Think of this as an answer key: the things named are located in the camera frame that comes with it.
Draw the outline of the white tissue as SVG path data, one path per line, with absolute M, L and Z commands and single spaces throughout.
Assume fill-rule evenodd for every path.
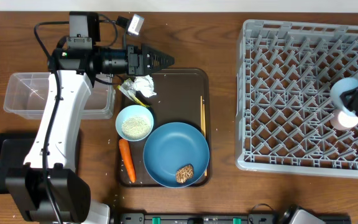
M 150 75 L 136 77 L 134 80 L 133 89 L 135 91 L 141 92 L 146 98 L 150 98 L 151 96 L 156 95 L 156 92 L 154 92 L 154 81 Z

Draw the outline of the yellow silver snack wrapper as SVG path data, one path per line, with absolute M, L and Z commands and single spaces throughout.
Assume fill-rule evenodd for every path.
M 128 78 L 121 85 L 117 86 L 117 89 L 120 90 L 128 99 L 133 101 L 135 104 L 141 105 L 145 108 L 149 108 L 149 105 L 144 104 L 136 97 L 136 91 L 133 88 L 134 82 Z

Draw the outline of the light blue small bowl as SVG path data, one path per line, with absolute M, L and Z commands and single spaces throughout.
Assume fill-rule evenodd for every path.
M 128 141 L 145 139 L 154 127 L 154 117 L 148 108 L 130 105 L 121 110 L 116 118 L 116 131 Z

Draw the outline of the white rice grains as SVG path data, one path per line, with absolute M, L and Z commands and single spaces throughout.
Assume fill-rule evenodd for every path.
M 121 126 L 122 132 L 130 140 L 139 140 L 151 131 L 150 121 L 143 116 L 133 116 L 125 120 Z

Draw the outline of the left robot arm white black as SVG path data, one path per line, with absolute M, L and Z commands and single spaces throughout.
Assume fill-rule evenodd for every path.
M 91 199 L 76 174 L 77 137 L 85 104 L 99 74 L 141 77 L 174 64 L 172 56 L 147 45 L 100 45 L 97 12 L 72 11 L 70 32 L 47 52 L 48 97 L 34 143 L 6 187 L 24 220 L 39 223 L 109 223 L 110 208 Z

